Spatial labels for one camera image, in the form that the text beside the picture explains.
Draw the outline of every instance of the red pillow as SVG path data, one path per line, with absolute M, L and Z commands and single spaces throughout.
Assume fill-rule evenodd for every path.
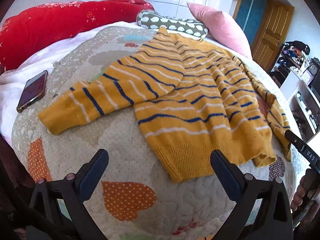
M 154 10 L 144 0 L 48 3 L 29 8 L 8 18 L 0 30 L 0 63 L 6 70 L 16 69 L 56 41 L 114 22 L 135 22 L 145 9 Z

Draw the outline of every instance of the fluffy white bedding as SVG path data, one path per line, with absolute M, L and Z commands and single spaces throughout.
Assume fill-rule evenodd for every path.
M 79 33 L 74 38 L 57 41 L 38 51 L 18 69 L 7 71 L 0 76 L 0 133 L 10 146 L 13 124 L 18 115 L 16 108 L 26 82 L 44 70 L 50 74 L 53 70 L 52 62 L 61 60 L 82 42 L 91 39 L 108 26 L 141 28 L 136 23 L 117 22 Z

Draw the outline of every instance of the human hand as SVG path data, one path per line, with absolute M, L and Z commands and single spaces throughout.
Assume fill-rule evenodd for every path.
M 302 177 L 290 205 L 292 211 L 296 211 L 298 206 L 302 204 L 302 201 L 303 201 L 302 198 L 306 194 L 308 198 L 312 198 L 311 200 L 314 201 L 314 204 L 311 206 L 310 210 L 308 211 L 308 213 L 305 215 L 305 217 L 302 219 L 300 223 L 300 230 L 302 231 L 304 231 L 308 227 L 308 225 L 314 219 L 315 215 L 317 214 L 320 208 L 320 189 L 318 189 L 316 193 L 315 193 L 316 190 L 310 190 L 306 193 L 306 188 L 311 185 L 311 182 L 315 179 L 316 176 L 318 176 L 318 174 L 312 169 L 306 170 L 306 175 Z

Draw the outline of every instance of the sweater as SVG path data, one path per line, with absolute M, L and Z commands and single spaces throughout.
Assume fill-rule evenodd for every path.
M 266 117 L 256 92 L 270 107 Z M 286 116 L 248 67 L 225 49 L 165 28 L 95 82 L 76 83 L 38 117 L 57 135 L 128 106 L 174 182 L 213 174 L 216 149 L 236 165 L 273 163 L 272 132 L 290 160 Z

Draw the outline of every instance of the clock face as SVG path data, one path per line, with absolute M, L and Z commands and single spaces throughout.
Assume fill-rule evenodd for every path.
M 317 67 L 315 65 L 310 66 L 310 72 L 312 75 L 315 75 L 317 73 Z

